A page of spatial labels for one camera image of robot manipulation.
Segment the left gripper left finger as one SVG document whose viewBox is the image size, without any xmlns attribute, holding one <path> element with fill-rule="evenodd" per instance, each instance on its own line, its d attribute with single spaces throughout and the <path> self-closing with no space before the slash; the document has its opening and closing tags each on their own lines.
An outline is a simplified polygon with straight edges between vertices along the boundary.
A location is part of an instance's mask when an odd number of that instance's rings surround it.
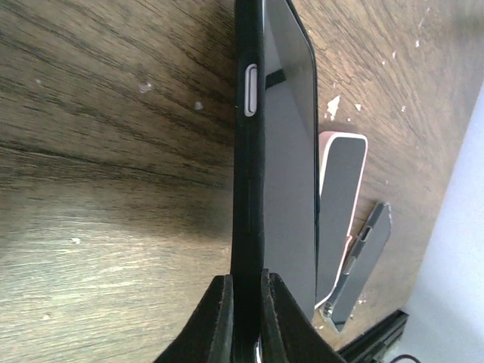
<svg viewBox="0 0 484 363">
<path fill-rule="evenodd" d="M 233 280 L 215 276 L 181 333 L 156 362 L 229 362 L 234 327 Z"/>
</svg>

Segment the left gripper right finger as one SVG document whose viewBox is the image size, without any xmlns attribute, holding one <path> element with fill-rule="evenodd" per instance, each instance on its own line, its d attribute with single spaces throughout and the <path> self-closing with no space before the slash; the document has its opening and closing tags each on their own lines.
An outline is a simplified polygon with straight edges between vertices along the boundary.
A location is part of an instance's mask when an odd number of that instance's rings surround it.
<svg viewBox="0 0 484 363">
<path fill-rule="evenodd" d="M 261 294 L 263 362 L 344 361 L 315 331 L 278 274 L 262 271 Z"/>
</svg>

